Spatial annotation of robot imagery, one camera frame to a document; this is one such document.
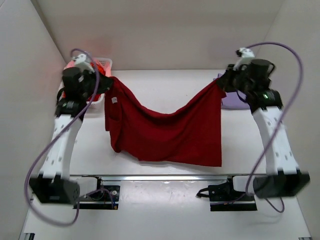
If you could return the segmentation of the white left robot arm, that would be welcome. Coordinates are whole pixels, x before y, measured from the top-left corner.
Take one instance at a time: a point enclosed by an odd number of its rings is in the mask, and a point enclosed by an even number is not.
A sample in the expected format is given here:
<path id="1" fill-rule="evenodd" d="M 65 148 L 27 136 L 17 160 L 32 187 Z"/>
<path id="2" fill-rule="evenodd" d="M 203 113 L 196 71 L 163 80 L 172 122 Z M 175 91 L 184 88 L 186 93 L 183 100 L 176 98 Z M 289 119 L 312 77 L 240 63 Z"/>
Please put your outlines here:
<path id="1" fill-rule="evenodd" d="M 54 130 L 46 157 L 37 176 L 27 178 L 27 185 L 43 204 L 75 205 L 83 192 L 78 182 L 70 180 L 70 162 L 77 134 L 89 103 L 95 95 L 108 91 L 113 80 L 98 70 L 69 67 L 62 71 L 63 88 L 56 100 Z"/>

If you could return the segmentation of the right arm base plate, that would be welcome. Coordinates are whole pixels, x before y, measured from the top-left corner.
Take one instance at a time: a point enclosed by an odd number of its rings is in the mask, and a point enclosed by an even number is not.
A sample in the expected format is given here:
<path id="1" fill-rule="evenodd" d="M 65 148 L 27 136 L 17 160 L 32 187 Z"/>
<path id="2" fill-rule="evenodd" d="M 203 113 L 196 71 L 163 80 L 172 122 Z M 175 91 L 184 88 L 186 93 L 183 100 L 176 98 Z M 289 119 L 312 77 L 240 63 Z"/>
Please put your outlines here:
<path id="1" fill-rule="evenodd" d="M 208 186 L 200 189 L 197 198 L 208 198 L 211 212 L 254 212 L 257 205 L 253 196 L 237 191 L 233 186 L 233 177 L 224 180 L 211 180 Z"/>

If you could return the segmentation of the orange red t shirt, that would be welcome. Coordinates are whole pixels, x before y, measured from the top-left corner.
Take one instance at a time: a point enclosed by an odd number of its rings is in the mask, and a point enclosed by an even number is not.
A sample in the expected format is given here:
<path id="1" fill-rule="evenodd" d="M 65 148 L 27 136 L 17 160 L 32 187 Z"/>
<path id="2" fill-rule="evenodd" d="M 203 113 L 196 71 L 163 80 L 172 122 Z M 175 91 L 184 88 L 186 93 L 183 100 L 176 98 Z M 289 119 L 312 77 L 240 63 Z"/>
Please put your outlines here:
<path id="1" fill-rule="evenodd" d="M 105 71 L 104 67 L 100 64 L 100 62 L 99 62 L 99 61 L 96 61 L 95 64 L 96 64 L 96 66 L 97 66 L 99 76 L 100 76 L 100 75 L 106 76 L 106 71 Z M 97 94 L 97 93 L 96 93 L 96 95 L 95 95 L 94 98 L 93 98 L 93 102 L 99 101 L 100 98 L 101 98 L 101 95 L 103 95 L 103 94 Z"/>

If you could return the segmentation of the folded lilac t shirt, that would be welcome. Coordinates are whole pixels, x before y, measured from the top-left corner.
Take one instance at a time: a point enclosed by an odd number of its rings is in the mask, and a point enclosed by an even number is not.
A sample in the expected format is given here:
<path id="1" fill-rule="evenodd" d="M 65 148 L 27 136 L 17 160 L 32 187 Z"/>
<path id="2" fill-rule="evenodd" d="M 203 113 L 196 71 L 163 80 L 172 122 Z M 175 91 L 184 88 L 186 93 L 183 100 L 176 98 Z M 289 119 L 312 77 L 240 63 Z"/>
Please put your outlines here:
<path id="1" fill-rule="evenodd" d="M 223 110 L 249 110 L 250 106 L 242 102 L 236 92 L 226 92 L 226 97 L 221 100 Z"/>

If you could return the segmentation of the pink t shirt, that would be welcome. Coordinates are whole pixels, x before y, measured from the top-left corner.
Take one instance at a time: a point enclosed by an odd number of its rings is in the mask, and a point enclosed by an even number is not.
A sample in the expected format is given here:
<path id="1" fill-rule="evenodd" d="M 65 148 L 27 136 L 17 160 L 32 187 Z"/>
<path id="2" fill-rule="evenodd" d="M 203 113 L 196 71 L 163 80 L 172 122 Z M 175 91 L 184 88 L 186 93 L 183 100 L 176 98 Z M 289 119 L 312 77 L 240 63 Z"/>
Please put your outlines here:
<path id="1" fill-rule="evenodd" d="M 65 69 L 68 69 L 68 68 L 72 68 L 72 67 L 75 67 L 75 62 L 73 60 L 71 60 L 65 67 L 64 67 L 64 70 Z"/>

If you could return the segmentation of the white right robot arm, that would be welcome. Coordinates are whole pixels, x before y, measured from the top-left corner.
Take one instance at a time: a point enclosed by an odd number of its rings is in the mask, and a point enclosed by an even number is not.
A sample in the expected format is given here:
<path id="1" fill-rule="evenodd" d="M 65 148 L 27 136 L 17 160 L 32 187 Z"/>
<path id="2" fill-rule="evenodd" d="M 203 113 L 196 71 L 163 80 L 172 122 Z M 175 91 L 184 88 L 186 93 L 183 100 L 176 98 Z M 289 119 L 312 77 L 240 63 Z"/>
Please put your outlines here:
<path id="1" fill-rule="evenodd" d="M 293 197 L 310 183 L 294 158 L 282 115 L 280 93 L 270 88 L 275 65 L 265 59 L 250 59 L 240 65 L 229 64 L 216 82 L 227 93 L 243 93 L 263 144 L 266 162 L 264 176 L 250 177 L 253 193 L 260 199 Z"/>

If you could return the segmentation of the white plastic laundry basket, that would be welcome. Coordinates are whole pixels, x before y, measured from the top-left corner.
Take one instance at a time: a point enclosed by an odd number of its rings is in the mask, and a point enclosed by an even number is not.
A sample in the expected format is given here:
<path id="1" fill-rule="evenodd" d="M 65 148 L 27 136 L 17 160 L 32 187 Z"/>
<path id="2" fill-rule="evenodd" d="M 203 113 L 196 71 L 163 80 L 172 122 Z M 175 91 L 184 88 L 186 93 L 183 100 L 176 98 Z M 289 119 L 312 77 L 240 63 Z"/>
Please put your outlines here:
<path id="1" fill-rule="evenodd" d="M 113 80 L 110 73 L 109 64 L 102 65 L 84 54 L 74 57 L 62 71 L 63 87 L 58 91 L 57 100 L 86 105 L 95 89 L 97 95 L 102 95 L 111 88 Z"/>

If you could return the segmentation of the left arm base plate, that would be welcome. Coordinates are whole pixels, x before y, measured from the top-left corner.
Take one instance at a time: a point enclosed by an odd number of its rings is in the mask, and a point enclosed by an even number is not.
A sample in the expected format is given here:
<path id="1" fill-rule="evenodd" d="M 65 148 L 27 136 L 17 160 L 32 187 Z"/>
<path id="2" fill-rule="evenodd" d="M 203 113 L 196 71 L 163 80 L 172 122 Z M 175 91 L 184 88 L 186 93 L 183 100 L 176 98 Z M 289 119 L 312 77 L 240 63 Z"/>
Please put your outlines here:
<path id="1" fill-rule="evenodd" d="M 121 193 L 119 181 L 109 181 L 102 176 L 85 175 L 74 177 L 80 186 L 79 209 L 118 210 Z"/>

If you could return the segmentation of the dark red t shirt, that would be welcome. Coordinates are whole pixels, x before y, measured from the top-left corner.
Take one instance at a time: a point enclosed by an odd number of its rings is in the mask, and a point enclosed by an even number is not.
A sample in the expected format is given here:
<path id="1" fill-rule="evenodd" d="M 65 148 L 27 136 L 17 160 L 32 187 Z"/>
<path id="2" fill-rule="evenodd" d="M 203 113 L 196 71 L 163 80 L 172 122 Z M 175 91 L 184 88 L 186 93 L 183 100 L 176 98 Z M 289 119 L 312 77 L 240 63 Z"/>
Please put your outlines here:
<path id="1" fill-rule="evenodd" d="M 226 93 L 212 81 L 185 106 L 160 113 L 143 106 L 118 78 L 105 93 L 105 130 L 116 153 L 140 161 L 222 166 L 221 105 Z"/>

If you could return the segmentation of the aluminium table edge rail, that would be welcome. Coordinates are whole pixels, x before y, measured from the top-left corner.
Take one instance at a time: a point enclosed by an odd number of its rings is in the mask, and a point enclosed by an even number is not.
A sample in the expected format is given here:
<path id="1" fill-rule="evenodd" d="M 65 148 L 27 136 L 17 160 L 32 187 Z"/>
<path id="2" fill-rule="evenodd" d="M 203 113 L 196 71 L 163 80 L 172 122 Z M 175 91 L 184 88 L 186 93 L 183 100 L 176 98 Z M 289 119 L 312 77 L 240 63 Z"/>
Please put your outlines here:
<path id="1" fill-rule="evenodd" d="M 230 179 L 231 175 L 212 175 L 212 174 L 134 174 L 134 175 L 77 175 L 72 174 L 71 178 L 80 177 L 100 177 L 104 181 L 224 181 Z"/>

